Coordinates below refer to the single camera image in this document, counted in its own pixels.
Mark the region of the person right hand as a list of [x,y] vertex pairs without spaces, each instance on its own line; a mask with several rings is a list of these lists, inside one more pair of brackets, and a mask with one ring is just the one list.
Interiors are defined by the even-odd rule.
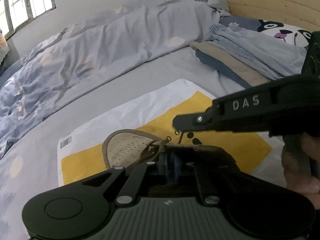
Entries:
[[284,168],[284,177],[287,188],[302,194],[308,198],[314,207],[319,209],[319,179],[312,176],[310,172],[300,167],[300,159],[296,152],[319,162],[319,138],[314,138],[306,133],[298,139],[300,146],[293,153],[290,149],[296,146],[294,142],[285,141],[281,154],[281,164]]

